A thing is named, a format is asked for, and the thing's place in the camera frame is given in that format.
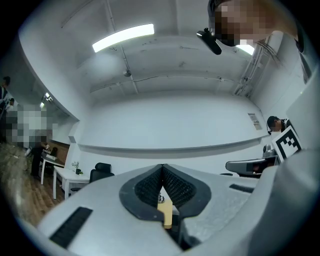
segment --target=wooden floor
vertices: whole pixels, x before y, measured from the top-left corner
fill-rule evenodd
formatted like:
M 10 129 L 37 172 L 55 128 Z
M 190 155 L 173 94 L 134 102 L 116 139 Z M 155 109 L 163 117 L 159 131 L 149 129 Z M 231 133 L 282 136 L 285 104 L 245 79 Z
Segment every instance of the wooden floor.
M 24 149 L 0 145 L 0 187 L 15 216 L 36 226 L 43 216 L 64 200 L 61 189 L 53 199 L 53 176 L 44 174 L 43 185 L 31 175 L 32 157 Z

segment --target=desk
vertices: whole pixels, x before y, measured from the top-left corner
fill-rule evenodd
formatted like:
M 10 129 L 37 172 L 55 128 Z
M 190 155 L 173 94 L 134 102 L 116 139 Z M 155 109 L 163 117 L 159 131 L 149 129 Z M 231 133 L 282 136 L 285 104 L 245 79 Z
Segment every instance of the desk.
M 55 161 L 53 161 L 52 159 L 47 158 L 46 155 L 47 155 L 46 153 L 41 154 L 41 156 L 43 158 L 43 165 L 42 165 L 42 171 L 41 171 L 41 185 L 44 184 L 45 165 L 47 162 L 50 164 L 53 164 L 55 166 L 61 166 L 61 167 L 65 166 L 65 164 L 63 162 L 61 162 L 60 160 L 56 159 Z
M 89 178 L 84 175 L 78 175 L 75 171 L 61 168 L 61 167 L 54 167 L 53 172 L 53 199 L 57 198 L 57 173 L 65 179 L 64 185 L 64 199 L 66 200 L 69 197 L 69 183 L 89 183 Z
M 165 229 L 171 229 L 172 227 L 172 214 L 173 214 L 173 205 L 170 199 L 164 200 L 163 203 L 158 203 L 157 209 L 164 214 L 164 223 L 163 227 Z

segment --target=table leg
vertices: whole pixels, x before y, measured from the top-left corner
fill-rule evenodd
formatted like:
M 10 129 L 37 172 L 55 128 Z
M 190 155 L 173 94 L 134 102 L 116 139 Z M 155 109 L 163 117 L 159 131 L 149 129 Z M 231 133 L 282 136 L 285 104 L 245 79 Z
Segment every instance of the table leg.
M 46 160 L 43 159 L 42 171 L 41 171 L 41 185 L 44 184 L 45 166 L 46 166 Z
M 57 171 L 54 169 L 53 171 L 53 199 L 57 199 Z
M 64 200 L 67 200 L 68 197 L 69 197 L 69 180 L 66 179 L 64 184 Z

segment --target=fluorescent ceiling light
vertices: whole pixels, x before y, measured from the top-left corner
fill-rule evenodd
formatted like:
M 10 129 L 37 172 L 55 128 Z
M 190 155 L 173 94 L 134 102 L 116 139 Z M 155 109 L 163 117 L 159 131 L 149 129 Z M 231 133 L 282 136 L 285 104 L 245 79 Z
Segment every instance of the fluorescent ceiling light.
M 244 50 L 245 52 L 247 52 L 250 55 L 253 55 L 254 51 L 255 51 L 255 48 L 253 48 L 249 44 L 239 44 L 239 45 L 236 45 L 236 47 L 240 48 L 241 50 Z
M 122 41 L 147 35 L 153 35 L 154 33 L 155 30 L 153 24 L 135 26 L 109 35 L 104 39 L 101 39 L 100 41 L 94 43 L 92 47 L 94 49 L 94 52 L 97 53 L 104 48 L 115 45 Z

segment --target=metal pipe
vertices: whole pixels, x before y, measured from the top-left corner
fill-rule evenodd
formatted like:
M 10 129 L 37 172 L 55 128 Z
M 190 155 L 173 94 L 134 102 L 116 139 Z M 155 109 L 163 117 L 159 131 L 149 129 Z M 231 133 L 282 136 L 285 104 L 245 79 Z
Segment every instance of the metal pipe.
M 121 86 L 121 83 L 117 82 L 116 85 L 120 87 L 120 90 L 121 90 L 123 96 L 126 96 L 125 91 L 124 91 L 124 89 L 123 89 L 122 86 Z
M 193 78 L 198 78 L 199 76 L 194 76 L 194 75 L 157 75 L 157 76 L 151 76 L 151 77 L 147 77 L 147 78 L 144 78 L 144 79 L 140 79 L 140 80 L 134 80 L 135 83 L 137 82 L 141 82 L 141 81 L 145 81 L 145 80 L 148 80 L 148 79 L 153 79 L 153 78 L 163 78 L 163 77 L 193 77 Z M 208 77 L 208 79 L 212 79 L 212 80 L 219 80 L 221 81 L 221 79 L 219 78 L 211 78 L 211 77 Z M 224 79 L 224 81 L 226 82 L 234 82 L 233 80 L 230 80 L 230 79 Z M 118 83 L 109 83 L 109 84 L 105 84 L 99 88 L 95 88 L 95 89 L 91 89 L 90 90 L 90 93 L 93 93 L 95 91 L 98 91 L 98 90 L 101 90 L 103 88 L 107 88 L 107 87 L 111 87 L 111 86 L 118 86 Z
M 266 39 L 265 39 L 265 43 L 268 45 L 269 44 L 269 41 L 270 41 L 270 36 L 268 36 Z M 255 62 L 255 64 L 254 64 L 254 68 L 253 68 L 253 70 L 252 70 L 252 72 L 251 72 L 251 74 L 249 75 L 249 77 L 248 77 L 248 80 L 250 79 L 252 79 L 253 78 L 253 76 L 254 76 L 254 74 L 255 74 L 255 72 L 256 72 L 256 70 L 257 70 L 257 67 L 258 67 L 258 65 L 259 65 L 259 63 L 260 63 L 260 61 L 261 61 L 261 58 L 262 58 L 262 55 L 264 54 L 264 48 L 262 47 L 262 46 L 260 46 L 260 49 L 259 49 L 259 53 L 258 53 L 258 56 L 257 56 L 257 58 L 256 58 L 256 62 Z
M 106 4 L 107 4 L 107 9 L 108 9 L 108 12 L 109 12 L 109 15 L 110 15 L 110 20 L 111 20 L 111 24 L 112 24 L 113 30 L 114 30 L 114 32 L 116 32 L 117 28 L 116 28 L 114 16 L 113 16 L 112 11 L 111 11 L 110 1 L 109 0 L 105 0 L 105 1 L 106 1 Z M 121 48 L 122 58 L 124 60 L 126 69 L 130 71 L 130 67 L 129 67 L 129 63 L 128 63 L 128 60 L 127 60 L 127 56 L 126 56 L 124 48 L 123 48 L 123 46 L 121 44 L 120 44 L 120 48 Z M 136 82 L 135 82 L 132 74 L 130 76 L 130 79 L 132 81 L 132 84 L 134 86 L 134 90 L 135 90 L 136 94 L 139 94 Z
M 244 86 L 244 85 L 242 84 L 242 80 L 246 77 L 247 71 L 248 71 L 251 63 L 253 62 L 253 58 L 254 58 L 254 56 L 252 55 L 252 56 L 251 56 L 251 59 L 250 59 L 250 61 L 249 61 L 249 63 L 248 63 L 248 65 L 247 65 L 246 68 L 245 68 L 245 71 L 243 72 L 243 74 L 242 74 L 242 76 L 241 76 L 241 78 L 240 78 L 240 80 L 239 80 L 239 82 L 238 82 L 238 84 L 237 84 L 237 86 L 236 86 L 236 88 L 235 88 L 235 90 L 233 91 L 233 95 L 239 95 L 238 92 L 241 90 L 241 88 L 239 88 L 239 86 Z
M 250 72 L 250 75 L 248 76 L 248 79 L 252 78 L 252 75 L 253 75 L 254 71 L 256 70 L 256 68 L 258 66 L 258 63 L 259 63 L 259 60 L 260 60 L 260 56 L 262 55 L 261 52 L 262 52 L 262 46 L 260 46 L 260 49 L 259 49 L 259 51 L 258 51 L 258 53 L 256 55 L 255 62 L 253 64 L 253 67 L 252 67 L 252 70 Z

